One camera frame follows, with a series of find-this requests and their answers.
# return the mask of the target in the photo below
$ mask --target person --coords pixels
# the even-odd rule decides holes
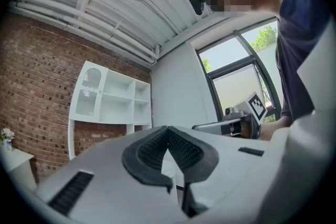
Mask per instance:
[[[276,62],[283,90],[281,118],[261,125],[262,140],[270,140],[274,131],[289,127],[297,118],[311,113],[312,101],[297,74],[300,65],[317,44],[332,13],[326,0],[205,0],[215,12],[264,11],[278,18]],[[248,125],[241,135],[247,137]]]

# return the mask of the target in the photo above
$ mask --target navy shirt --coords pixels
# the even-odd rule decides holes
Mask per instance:
[[[314,109],[297,70],[319,41],[330,16],[326,0],[282,1],[276,51],[284,92],[281,116],[295,120]]]

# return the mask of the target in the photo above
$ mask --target black camera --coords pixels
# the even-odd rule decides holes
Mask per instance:
[[[204,2],[205,0],[189,0],[192,4],[194,11],[197,15],[201,15],[204,10]]]

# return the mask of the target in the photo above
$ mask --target white table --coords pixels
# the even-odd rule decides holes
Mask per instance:
[[[8,151],[6,145],[0,144],[1,163],[11,180],[27,187],[30,190],[36,188],[29,160],[34,156],[18,149]]]

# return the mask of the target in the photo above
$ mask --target black window frame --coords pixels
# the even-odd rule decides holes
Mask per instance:
[[[260,22],[257,22],[255,24],[249,25],[247,27],[244,27],[240,30],[234,30],[232,33],[230,33],[229,35],[226,35],[225,37],[222,37],[206,46],[204,46],[201,49],[196,50],[196,54],[198,56],[198,59],[201,63],[203,72],[205,74],[206,77],[206,81],[208,83],[209,89],[210,89],[210,93],[214,102],[214,106],[215,106],[215,110],[216,110],[216,115],[217,115],[217,120],[218,121],[222,121],[224,118],[224,114],[223,114],[223,108],[221,106],[221,102],[219,100],[218,94],[217,94],[217,90],[215,88],[214,82],[213,80],[219,77],[222,77],[226,74],[232,73],[234,71],[237,71],[241,68],[244,68],[248,65],[254,65],[254,67],[256,68],[256,70],[259,72],[261,78],[263,79],[266,89],[268,91],[271,103],[272,103],[272,107],[268,108],[266,117],[271,116],[271,115],[275,115],[276,120],[280,119],[280,114],[281,114],[281,104],[280,104],[280,100],[278,97],[278,93],[275,89],[275,86],[273,84],[273,81],[264,65],[264,63],[262,62],[262,60],[259,58],[259,56],[257,55],[256,51],[252,48],[252,46],[250,45],[250,43],[242,36],[242,34],[251,31],[255,28],[258,28],[260,26],[263,25],[267,25],[270,23],[273,23],[277,20],[276,17],[272,17],[270,19],[266,19],[266,20],[262,20]],[[211,71],[209,73],[206,72],[200,54],[219,45],[222,44],[232,38],[236,38],[238,40],[238,42],[243,46],[243,48],[247,51],[248,56],[244,57],[240,60],[237,60],[235,62],[232,62],[228,65],[225,65],[221,68],[218,68],[214,71]]]

